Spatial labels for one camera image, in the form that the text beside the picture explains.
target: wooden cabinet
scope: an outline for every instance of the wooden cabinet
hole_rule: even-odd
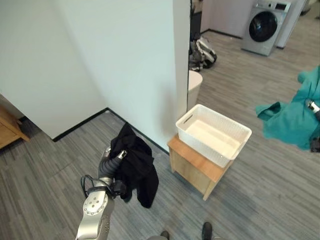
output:
[[[0,149],[19,138],[29,141],[29,138],[20,131],[18,123],[21,124],[4,107],[0,106]]]
[[[186,145],[178,135],[169,141],[168,146],[172,172],[179,173],[191,183],[203,194],[205,201],[234,162],[231,160],[222,168]]]

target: person's foot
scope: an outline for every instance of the person's foot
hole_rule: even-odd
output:
[[[160,236],[165,237],[166,239],[170,240],[170,236],[167,231],[163,231]]]
[[[202,240],[211,240],[212,225],[210,222],[205,222],[202,227]]]

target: teal cloth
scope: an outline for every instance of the teal cloth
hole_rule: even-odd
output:
[[[291,103],[276,102],[255,108],[257,117],[263,120],[263,135],[287,144],[310,149],[310,139],[320,136],[320,123],[306,106],[311,99],[320,106],[320,66],[298,75],[301,88]]]

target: washing machine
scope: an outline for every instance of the washing machine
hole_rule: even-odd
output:
[[[257,0],[243,35],[242,49],[269,56],[290,6],[286,1]]]

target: black jacket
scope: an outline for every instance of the black jacket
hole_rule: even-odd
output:
[[[110,158],[116,157],[122,150],[126,150],[127,155],[115,177],[115,180],[123,181],[127,187],[126,194],[121,198],[125,202],[130,201],[132,190],[137,189],[137,198],[141,205],[150,208],[159,185],[152,150],[127,122],[118,136],[111,141]]]

